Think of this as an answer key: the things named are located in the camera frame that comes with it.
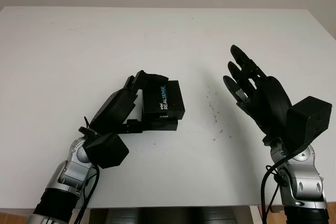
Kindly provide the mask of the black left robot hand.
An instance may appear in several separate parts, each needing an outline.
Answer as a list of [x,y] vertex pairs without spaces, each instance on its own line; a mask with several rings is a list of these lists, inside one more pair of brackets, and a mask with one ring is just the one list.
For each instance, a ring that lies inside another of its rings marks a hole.
[[136,76],[129,76],[122,89],[108,97],[99,111],[86,127],[80,127],[79,132],[84,135],[106,135],[108,133],[130,134],[144,131],[161,130],[167,122],[127,120],[135,108],[135,100],[139,90],[144,90],[150,84],[168,81],[168,78],[159,74],[148,74],[143,70]]

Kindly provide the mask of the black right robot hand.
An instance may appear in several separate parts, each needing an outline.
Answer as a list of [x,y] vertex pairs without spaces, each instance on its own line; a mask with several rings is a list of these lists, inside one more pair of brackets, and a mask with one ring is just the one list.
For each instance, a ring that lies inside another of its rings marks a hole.
[[232,45],[230,52],[235,62],[228,63],[231,76],[223,76],[223,80],[237,106],[265,133],[265,145],[277,138],[288,144],[286,121],[291,102],[281,83],[264,74],[239,47]]

